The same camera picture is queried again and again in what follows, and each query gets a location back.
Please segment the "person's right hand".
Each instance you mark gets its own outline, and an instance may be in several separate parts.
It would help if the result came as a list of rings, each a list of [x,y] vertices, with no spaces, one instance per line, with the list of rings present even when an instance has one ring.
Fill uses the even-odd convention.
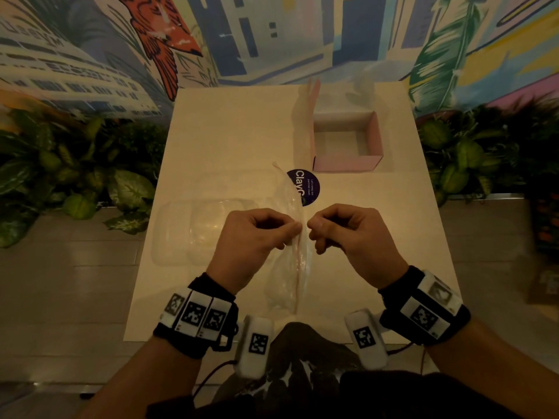
[[[311,229],[347,229],[346,257],[367,283],[383,289],[408,270],[381,214],[374,208],[333,204],[307,222]]]

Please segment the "person's left hand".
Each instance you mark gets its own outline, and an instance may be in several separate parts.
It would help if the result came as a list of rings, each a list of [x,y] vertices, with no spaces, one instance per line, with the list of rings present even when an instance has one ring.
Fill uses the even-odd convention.
[[[206,269],[207,275],[236,295],[247,286],[273,251],[256,249],[256,229],[289,222],[295,221],[269,208],[232,211],[221,230],[213,258]]]

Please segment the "clear plastic bag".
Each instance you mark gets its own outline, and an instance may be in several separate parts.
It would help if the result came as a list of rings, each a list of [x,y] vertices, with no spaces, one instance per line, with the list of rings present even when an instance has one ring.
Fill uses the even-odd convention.
[[[305,225],[301,196],[288,174],[272,163],[275,189],[271,197],[274,210],[290,216]],[[269,310],[285,310],[297,314],[310,275],[310,244],[303,228],[274,260],[270,269],[264,295]]]

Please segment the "person's right forearm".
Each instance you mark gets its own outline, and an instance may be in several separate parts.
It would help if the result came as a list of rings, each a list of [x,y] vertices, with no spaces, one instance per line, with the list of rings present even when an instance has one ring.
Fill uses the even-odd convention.
[[[506,343],[476,318],[426,351],[441,373],[523,419],[559,419],[559,374]]]

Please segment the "person's left forearm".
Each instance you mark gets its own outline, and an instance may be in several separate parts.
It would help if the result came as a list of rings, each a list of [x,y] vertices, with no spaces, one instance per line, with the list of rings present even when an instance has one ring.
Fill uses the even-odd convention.
[[[145,419],[151,404],[190,395],[201,359],[152,337],[78,412],[75,419]]]

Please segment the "round purple sticker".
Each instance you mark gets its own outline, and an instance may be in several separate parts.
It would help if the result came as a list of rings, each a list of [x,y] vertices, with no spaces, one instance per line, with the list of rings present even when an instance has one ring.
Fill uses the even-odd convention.
[[[317,176],[305,169],[296,168],[287,172],[300,196],[303,207],[314,203],[320,194],[320,183]]]

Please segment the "open pink cardboard box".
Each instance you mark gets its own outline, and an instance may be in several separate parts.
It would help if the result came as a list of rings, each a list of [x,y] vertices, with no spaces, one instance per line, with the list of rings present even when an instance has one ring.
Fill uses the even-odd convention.
[[[312,170],[373,171],[384,157],[380,107],[372,83],[306,85]]]

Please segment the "clear plastic blister tray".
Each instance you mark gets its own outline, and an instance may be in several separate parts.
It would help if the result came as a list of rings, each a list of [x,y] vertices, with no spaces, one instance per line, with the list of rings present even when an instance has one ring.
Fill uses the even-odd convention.
[[[155,215],[151,259],[160,267],[205,267],[232,211],[289,204],[288,175],[279,168],[204,173]]]

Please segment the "black left wristband with markers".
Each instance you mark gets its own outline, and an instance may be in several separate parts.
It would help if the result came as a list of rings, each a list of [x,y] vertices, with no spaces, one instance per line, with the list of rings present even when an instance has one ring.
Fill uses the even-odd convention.
[[[231,350],[238,314],[235,296],[204,273],[171,295],[153,336],[191,359],[202,359],[208,349]]]

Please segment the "black wristband with markers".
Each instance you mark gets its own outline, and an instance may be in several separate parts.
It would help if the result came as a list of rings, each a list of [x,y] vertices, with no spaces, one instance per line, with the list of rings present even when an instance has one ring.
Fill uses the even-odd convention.
[[[202,359],[208,349],[231,350],[238,314],[235,296],[204,273],[171,295],[153,336],[191,359]]]
[[[380,324],[416,345],[446,342],[471,321],[461,296],[427,270],[410,266],[378,292],[385,306]]]

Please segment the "black right wristband with markers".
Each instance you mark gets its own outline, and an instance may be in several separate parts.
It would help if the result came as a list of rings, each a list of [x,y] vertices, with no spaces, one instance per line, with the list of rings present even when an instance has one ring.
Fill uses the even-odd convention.
[[[416,345],[446,342],[471,321],[461,296],[427,270],[410,266],[378,292],[385,306],[380,324]]]

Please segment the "black patterned clothing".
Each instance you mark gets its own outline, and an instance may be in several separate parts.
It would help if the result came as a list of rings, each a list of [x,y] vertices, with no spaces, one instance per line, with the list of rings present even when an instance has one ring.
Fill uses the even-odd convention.
[[[522,419],[442,373],[366,371],[355,352],[288,324],[258,380],[230,375],[212,402],[191,395],[148,406],[146,419]]]

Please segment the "green leafy plants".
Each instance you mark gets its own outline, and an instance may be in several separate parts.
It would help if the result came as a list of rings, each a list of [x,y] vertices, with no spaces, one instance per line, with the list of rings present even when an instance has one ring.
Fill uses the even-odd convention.
[[[110,231],[148,228],[168,128],[150,120],[9,109],[0,127],[0,248],[18,244],[40,216],[62,212],[79,221],[102,207],[118,214]]]
[[[431,114],[416,128],[440,207],[451,196],[521,193],[535,249],[559,261],[559,98]]]

